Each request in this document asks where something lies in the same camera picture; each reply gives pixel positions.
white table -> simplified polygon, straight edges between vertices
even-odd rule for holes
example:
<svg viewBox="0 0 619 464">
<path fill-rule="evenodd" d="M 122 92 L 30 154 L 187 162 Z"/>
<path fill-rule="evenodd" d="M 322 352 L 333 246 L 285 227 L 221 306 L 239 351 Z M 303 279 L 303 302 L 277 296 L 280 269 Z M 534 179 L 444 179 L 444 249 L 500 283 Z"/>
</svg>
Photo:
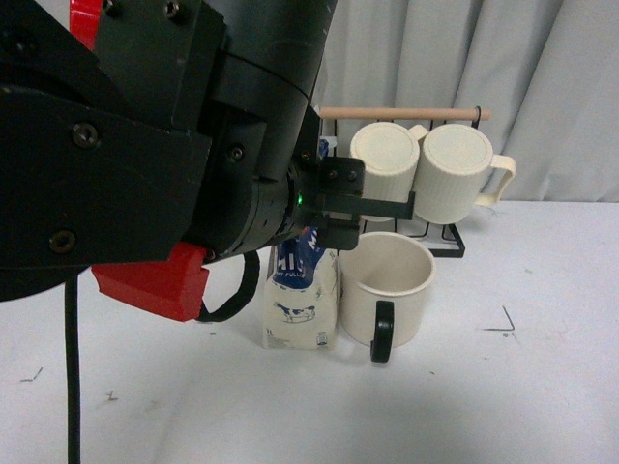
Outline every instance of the white table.
<svg viewBox="0 0 619 464">
<path fill-rule="evenodd" d="M 618 204 L 478 208 L 386 366 L 342 330 L 332 352 L 264 350 L 261 289 L 226 323 L 180 324 L 104 297 L 87 272 L 82 462 L 616 464 L 618 219 Z M 211 307 L 242 269 L 213 266 Z M 0 463 L 65 462 L 62 298 L 0 304 Z M 516 329 L 484 331 L 509 328 L 502 306 Z"/>
</svg>

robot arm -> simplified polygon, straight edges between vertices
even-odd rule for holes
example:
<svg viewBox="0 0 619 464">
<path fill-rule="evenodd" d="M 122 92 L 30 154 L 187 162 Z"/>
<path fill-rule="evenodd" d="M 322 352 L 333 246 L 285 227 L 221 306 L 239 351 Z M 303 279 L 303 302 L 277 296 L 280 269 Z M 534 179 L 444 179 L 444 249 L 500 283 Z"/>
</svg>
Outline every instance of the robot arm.
<svg viewBox="0 0 619 464">
<path fill-rule="evenodd" d="M 361 200 L 360 161 L 316 153 L 335 6 L 105 0 L 93 53 L 34 0 L 2 2 L 0 301 L 181 242 L 212 262 L 313 225 L 350 249 L 360 214 L 410 218 Z"/>
</svg>

cream mug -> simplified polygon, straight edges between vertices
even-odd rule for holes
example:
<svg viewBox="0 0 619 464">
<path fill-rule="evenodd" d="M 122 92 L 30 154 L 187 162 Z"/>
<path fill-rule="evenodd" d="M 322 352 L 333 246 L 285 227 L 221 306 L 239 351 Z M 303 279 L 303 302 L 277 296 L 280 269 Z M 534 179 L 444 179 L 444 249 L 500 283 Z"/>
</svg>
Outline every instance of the cream mug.
<svg viewBox="0 0 619 464">
<path fill-rule="evenodd" d="M 410 130 L 421 144 L 413 181 L 415 213 L 435 224 L 453 224 L 465 218 L 474 205 L 497 203 L 516 174 L 516 162 L 494 155 L 485 135 L 469 126 L 446 124 L 432 131 Z M 495 193 L 480 193 L 489 169 L 505 170 Z"/>
<path fill-rule="evenodd" d="M 363 198 L 408 202 L 419 160 L 419 142 L 413 133 L 394 123 L 369 124 L 355 133 L 350 157 L 366 165 Z M 383 221 L 390 217 L 362 216 Z"/>
<path fill-rule="evenodd" d="M 339 319 L 371 359 L 386 363 L 391 348 L 411 340 L 422 322 L 436 275 L 430 251 L 393 232 L 370 232 L 339 254 L 342 296 Z"/>
</svg>

black strap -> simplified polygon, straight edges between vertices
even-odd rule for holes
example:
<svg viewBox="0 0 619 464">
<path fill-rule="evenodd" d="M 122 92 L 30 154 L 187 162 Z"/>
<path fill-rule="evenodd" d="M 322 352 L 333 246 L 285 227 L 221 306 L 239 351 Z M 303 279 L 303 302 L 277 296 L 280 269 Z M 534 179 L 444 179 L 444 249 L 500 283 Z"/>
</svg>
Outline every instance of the black strap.
<svg viewBox="0 0 619 464">
<path fill-rule="evenodd" d="M 386 364 L 391 355 L 394 340 L 394 302 L 376 302 L 376 322 L 374 340 L 369 345 L 371 361 Z"/>
<path fill-rule="evenodd" d="M 243 279 L 237 292 L 232 295 L 227 302 L 213 312 L 209 312 L 204 302 L 200 308 L 200 315 L 195 318 L 198 322 L 223 322 L 235 316 L 243 309 L 255 295 L 260 275 L 260 258 L 256 251 L 243 254 L 245 258 L 245 269 Z"/>
</svg>

mug rack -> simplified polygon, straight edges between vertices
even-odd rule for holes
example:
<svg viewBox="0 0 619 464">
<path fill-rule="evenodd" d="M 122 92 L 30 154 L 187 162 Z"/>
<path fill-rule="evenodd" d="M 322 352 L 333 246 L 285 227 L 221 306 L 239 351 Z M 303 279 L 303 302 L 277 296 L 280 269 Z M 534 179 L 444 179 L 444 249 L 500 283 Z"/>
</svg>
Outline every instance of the mug rack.
<svg viewBox="0 0 619 464">
<path fill-rule="evenodd" d="M 490 110 L 482 109 L 476 106 L 473 109 L 467 108 L 351 108 L 351 107 L 326 107 L 320 108 L 320 118 L 322 120 L 331 119 L 334 124 L 334 137 L 338 137 L 338 120 L 369 120 L 373 119 L 376 122 L 388 121 L 394 122 L 399 120 L 426 120 L 429 121 L 429 129 L 432 130 L 436 121 L 442 121 L 447 124 L 448 121 L 471 121 L 471 127 L 477 129 L 481 121 L 490 119 Z M 338 147 L 334 147 L 333 156 L 338 155 Z M 393 219 L 394 232 L 398 231 L 398 220 Z M 404 234 L 407 237 L 415 239 L 424 239 L 428 237 L 430 230 L 430 222 L 426 222 L 426 227 L 421 234 Z M 365 221 L 363 233 L 368 228 L 368 222 Z M 466 246 L 460 236 L 455 224 L 446 224 L 442 226 L 441 240 L 443 245 L 449 247 L 434 247 L 430 248 L 430 252 L 436 258 L 461 258 L 464 256 Z"/>
</svg>

